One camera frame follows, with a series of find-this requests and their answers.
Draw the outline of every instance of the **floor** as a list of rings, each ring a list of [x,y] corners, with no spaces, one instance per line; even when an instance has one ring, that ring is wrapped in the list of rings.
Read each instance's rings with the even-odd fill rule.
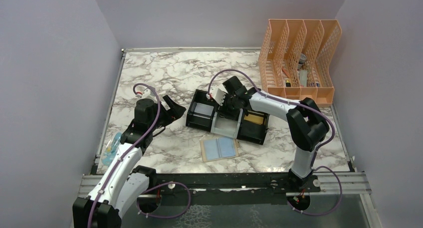
[[[258,56],[259,51],[127,53],[103,147],[116,132],[125,131],[133,119],[138,100],[132,92],[135,83],[145,82],[154,86],[159,96],[169,95],[188,109],[195,90],[206,90],[211,77],[222,69],[241,70],[260,87]],[[220,84],[233,75],[223,73],[215,83]],[[247,88],[251,87],[245,78],[238,77]],[[321,110],[334,121],[331,108]],[[288,124],[276,117],[269,119],[264,145],[240,141],[239,157],[207,163],[202,160],[200,140],[208,138],[210,133],[186,127],[185,119],[186,114],[154,138],[137,165],[155,168],[159,173],[234,173],[286,172],[293,163],[296,147]],[[105,173],[108,168],[101,161],[104,150],[98,174]],[[349,170],[338,131],[335,139],[320,149],[315,166],[320,165],[335,171]]]

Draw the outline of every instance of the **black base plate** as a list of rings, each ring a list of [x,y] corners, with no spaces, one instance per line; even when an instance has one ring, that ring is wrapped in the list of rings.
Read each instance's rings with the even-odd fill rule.
[[[310,177],[306,192],[320,191],[313,185],[315,179]],[[158,184],[171,181],[190,189],[192,205],[286,205],[286,193],[300,193],[289,184],[288,173],[157,174]],[[161,206],[187,204],[187,192],[181,186],[161,187],[160,195]]]

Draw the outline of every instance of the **metal frame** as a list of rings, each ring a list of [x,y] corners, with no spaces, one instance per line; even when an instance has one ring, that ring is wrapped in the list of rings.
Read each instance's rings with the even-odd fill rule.
[[[367,180],[364,172],[335,172],[339,177],[342,184],[342,192],[344,194],[364,194],[369,195],[372,193],[369,181]],[[320,181],[321,192],[308,193],[312,196],[318,195],[336,195],[339,194],[339,186],[336,178],[332,173],[328,172],[315,172]],[[79,187],[78,196],[86,197],[90,191],[99,183],[102,175],[84,175],[82,176],[81,186]],[[286,193],[287,196],[297,195],[298,193]]]
[[[351,162],[352,159],[350,158],[350,155],[348,154],[347,146],[345,145],[344,139],[342,138],[341,128],[339,126],[338,113],[336,112],[336,108],[333,104],[330,106],[330,108],[332,110],[333,119],[335,120],[335,126],[336,126],[336,130],[338,131],[339,140],[341,141],[342,148],[344,149],[345,158],[347,158],[348,162]]]
[[[106,136],[107,125],[109,124],[110,115],[112,114],[113,103],[115,102],[116,92],[118,90],[118,85],[119,85],[120,76],[122,74],[123,64],[125,63],[126,52],[125,52],[124,49],[122,49],[122,52],[123,53],[122,53],[122,58],[121,58],[120,66],[119,66],[119,70],[118,70],[118,77],[116,78],[115,86],[113,88],[113,94],[112,94],[112,98],[111,98],[110,103],[109,103],[109,108],[107,110],[106,121],[104,123],[103,131],[101,133],[100,143],[98,144],[96,159],[95,159],[94,165],[98,165],[99,159],[97,159],[97,157],[99,158],[100,155],[101,155],[101,150],[103,148],[103,143],[104,143],[104,139],[105,139],[105,136]]]
[[[260,51],[261,47],[150,47],[127,48],[123,52],[220,52],[220,51]]]

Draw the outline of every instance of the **item in organizer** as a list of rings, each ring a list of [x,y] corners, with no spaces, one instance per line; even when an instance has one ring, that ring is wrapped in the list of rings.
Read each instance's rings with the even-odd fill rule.
[[[306,60],[307,60],[307,56],[302,53],[300,56],[300,60],[298,61],[297,70],[301,69],[301,67],[303,66]]]
[[[300,77],[301,87],[306,87],[307,86],[307,70],[301,69],[299,77]]]
[[[110,164],[112,164],[112,161],[116,156],[116,152],[120,144],[121,136],[122,136],[122,133],[118,132],[114,136],[113,141],[110,140],[107,143],[106,151],[104,151],[104,154],[103,154],[104,158],[101,159],[101,162],[103,163],[103,165],[110,166]]]

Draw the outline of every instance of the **white connector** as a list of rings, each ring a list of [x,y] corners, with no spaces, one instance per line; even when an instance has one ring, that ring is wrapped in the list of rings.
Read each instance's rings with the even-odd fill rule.
[[[226,93],[222,91],[219,87],[214,87],[210,91],[210,95],[220,106],[223,105],[223,101],[224,101]]]

